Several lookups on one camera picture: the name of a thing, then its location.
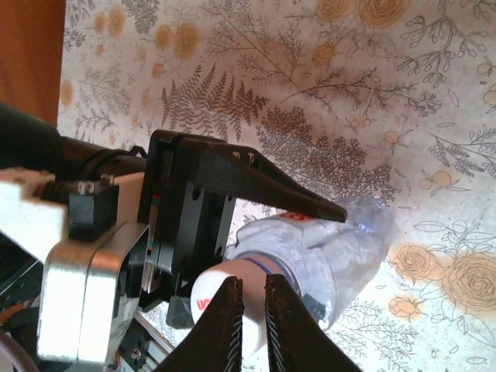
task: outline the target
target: bolt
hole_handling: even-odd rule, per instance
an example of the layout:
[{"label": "bolt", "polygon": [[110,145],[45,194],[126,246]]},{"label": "bolt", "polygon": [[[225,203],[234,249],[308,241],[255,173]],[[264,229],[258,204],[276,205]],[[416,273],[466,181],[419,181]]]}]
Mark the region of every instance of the bolt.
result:
[{"label": "bolt", "polygon": [[134,349],[131,353],[131,359],[138,360],[141,359],[141,352],[138,349]]},{"label": "bolt", "polygon": [[90,181],[79,181],[77,183],[77,192],[79,195],[91,195],[95,192],[95,184]]},{"label": "bolt", "polygon": [[114,183],[115,183],[115,177],[113,176],[113,174],[102,174],[100,176],[100,185],[101,186],[110,187],[110,186],[113,186]]}]

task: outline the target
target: leaf pattern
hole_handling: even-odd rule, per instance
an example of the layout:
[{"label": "leaf pattern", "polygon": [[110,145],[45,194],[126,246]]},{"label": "leaf pattern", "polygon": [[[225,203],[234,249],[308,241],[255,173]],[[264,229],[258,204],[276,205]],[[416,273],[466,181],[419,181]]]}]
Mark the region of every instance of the leaf pattern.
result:
[{"label": "leaf pattern", "polygon": [[[495,20],[492,0],[71,0],[57,125],[125,150],[214,136],[325,198],[379,198],[396,236],[329,337],[365,371],[489,371]],[[238,201],[228,244],[279,212]],[[178,344],[166,312],[146,317]]]}]

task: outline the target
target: plastic bottle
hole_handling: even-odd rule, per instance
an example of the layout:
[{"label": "plastic bottle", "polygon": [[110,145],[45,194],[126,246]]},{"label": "plastic bottle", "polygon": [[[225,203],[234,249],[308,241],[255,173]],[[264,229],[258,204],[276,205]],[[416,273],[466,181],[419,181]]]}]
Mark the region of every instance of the plastic bottle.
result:
[{"label": "plastic bottle", "polygon": [[197,321],[224,279],[243,279],[243,357],[267,343],[264,286],[267,274],[284,274],[326,331],[377,273],[394,232],[391,210],[373,198],[338,201],[346,223],[283,213],[237,232],[224,261],[202,273],[191,293]]}]

